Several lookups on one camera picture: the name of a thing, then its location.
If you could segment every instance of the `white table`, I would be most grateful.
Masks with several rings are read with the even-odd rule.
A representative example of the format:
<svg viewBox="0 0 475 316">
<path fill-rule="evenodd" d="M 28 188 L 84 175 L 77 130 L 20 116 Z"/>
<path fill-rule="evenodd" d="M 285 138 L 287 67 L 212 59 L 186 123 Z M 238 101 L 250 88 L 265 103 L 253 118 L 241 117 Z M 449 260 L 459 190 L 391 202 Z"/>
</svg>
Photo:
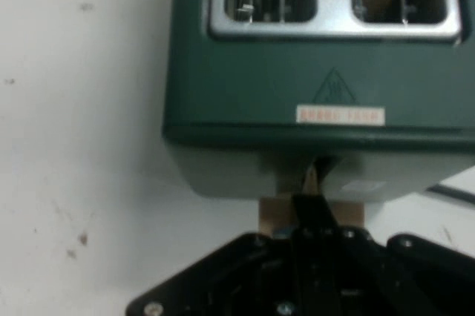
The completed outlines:
<svg viewBox="0 0 475 316">
<path fill-rule="evenodd" d="M 161 141 L 170 2 L 0 0 L 0 315 L 122 315 L 257 228 L 256 201 L 197 196 Z M 474 225 L 471 205 L 418 194 L 367 206 L 378 241 L 475 255 Z"/>
</svg>

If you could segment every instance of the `warning triangle symbol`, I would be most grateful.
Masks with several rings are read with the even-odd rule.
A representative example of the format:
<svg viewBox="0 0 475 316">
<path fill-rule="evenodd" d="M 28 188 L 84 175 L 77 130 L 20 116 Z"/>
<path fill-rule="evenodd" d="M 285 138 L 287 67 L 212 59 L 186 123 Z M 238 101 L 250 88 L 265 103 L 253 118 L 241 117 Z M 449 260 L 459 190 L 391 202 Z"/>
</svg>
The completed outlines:
<svg viewBox="0 0 475 316">
<path fill-rule="evenodd" d="M 356 98 L 341 74 L 333 68 L 313 97 L 312 102 L 316 104 L 354 105 Z"/>
</svg>

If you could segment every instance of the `label sticker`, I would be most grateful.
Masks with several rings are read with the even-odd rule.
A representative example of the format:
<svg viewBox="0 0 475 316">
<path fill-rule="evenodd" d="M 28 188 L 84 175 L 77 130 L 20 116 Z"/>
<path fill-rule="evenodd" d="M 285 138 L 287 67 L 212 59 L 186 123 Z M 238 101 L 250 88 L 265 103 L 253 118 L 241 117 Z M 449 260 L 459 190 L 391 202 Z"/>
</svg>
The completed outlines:
<svg viewBox="0 0 475 316">
<path fill-rule="evenodd" d="M 346 192 L 369 193 L 379 190 L 385 185 L 386 182 L 384 181 L 353 180 L 352 182 L 343 186 L 341 190 Z"/>
<path fill-rule="evenodd" d="M 299 105 L 297 123 L 315 125 L 386 125 L 386 110 L 374 107 Z"/>
</svg>

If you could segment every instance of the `white surface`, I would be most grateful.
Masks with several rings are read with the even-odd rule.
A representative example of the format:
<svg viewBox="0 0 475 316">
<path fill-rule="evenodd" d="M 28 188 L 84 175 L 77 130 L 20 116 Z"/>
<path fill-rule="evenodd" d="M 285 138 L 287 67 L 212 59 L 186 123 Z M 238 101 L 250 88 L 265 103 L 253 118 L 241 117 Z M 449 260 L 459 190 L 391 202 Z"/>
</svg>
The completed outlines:
<svg viewBox="0 0 475 316">
<path fill-rule="evenodd" d="M 170 0 L 0 4 L 0 315 L 122 315 L 256 229 L 256 202 L 192 193 L 160 139 Z M 473 175 L 456 184 L 475 191 Z M 377 240 L 414 231 L 475 255 L 468 205 L 367 212 Z"/>
</svg>

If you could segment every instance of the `toaster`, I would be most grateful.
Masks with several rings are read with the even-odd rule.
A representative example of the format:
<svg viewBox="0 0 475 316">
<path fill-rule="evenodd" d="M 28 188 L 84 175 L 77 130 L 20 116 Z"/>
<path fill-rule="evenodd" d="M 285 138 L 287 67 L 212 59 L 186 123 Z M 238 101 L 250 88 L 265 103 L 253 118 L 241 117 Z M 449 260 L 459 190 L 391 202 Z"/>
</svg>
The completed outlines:
<svg viewBox="0 0 475 316">
<path fill-rule="evenodd" d="M 206 196 L 390 199 L 474 164 L 475 0 L 173 0 L 163 133 Z"/>
</svg>

